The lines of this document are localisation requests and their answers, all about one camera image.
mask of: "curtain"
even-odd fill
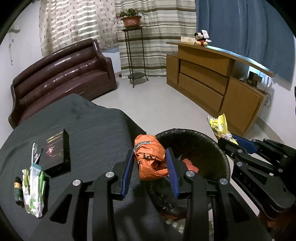
[[[295,62],[293,33],[265,0],[196,0],[197,31],[211,45],[249,57],[291,82]]]
[[[41,0],[39,31],[43,56],[87,38],[116,47],[114,0]]]
[[[144,11],[141,19],[144,39],[146,73],[150,76],[166,75],[166,54],[175,53],[175,45],[166,42],[180,40],[181,36],[194,37],[196,29],[195,1],[193,0],[115,0],[116,12],[126,8]],[[130,74],[123,22],[118,22],[118,45],[122,76]],[[141,31],[129,31],[134,72],[144,72]]]

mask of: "terracotta flower pot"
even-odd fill
[[[131,16],[123,18],[122,21],[126,28],[133,27],[133,26],[140,26],[140,20],[142,16]]]

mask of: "blue gripper pad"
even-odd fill
[[[233,134],[232,137],[237,141],[239,146],[246,149],[249,154],[257,153],[258,149],[254,146],[253,142]]]
[[[170,186],[171,186],[172,192],[174,193],[175,197],[178,198],[180,195],[179,178],[178,178],[175,166],[174,166],[173,158],[175,158],[175,157],[171,156],[169,149],[166,149],[165,163],[166,163],[166,166],[168,169],[168,177],[170,180]]]
[[[128,159],[128,163],[126,165],[126,169],[124,171],[123,179],[122,179],[121,196],[123,198],[125,198],[128,193],[128,188],[131,181],[131,174],[133,172],[133,164],[134,164],[134,152],[132,150]]]

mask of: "blue curtain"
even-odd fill
[[[293,33],[265,0],[196,0],[197,32],[207,30],[212,43],[249,57],[292,82]]]

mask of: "beige patterned curtain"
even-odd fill
[[[175,45],[166,44],[194,37],[196,31],[196,11],[194,0],[115,0],[116,12],[126,8],[145,11],[148,16],[141,19],[143,27],[145,65],[147,75],[166,75],[166,55],[175,53]],[[122,76],[130,74],[123,22],[118,22],[118,45]],[[129,32],[134,72],[144,72],[141,31]]]
[[[115,47],[114,0],[41,0],[39,30],[43,56],[87,38],[101,49]]]

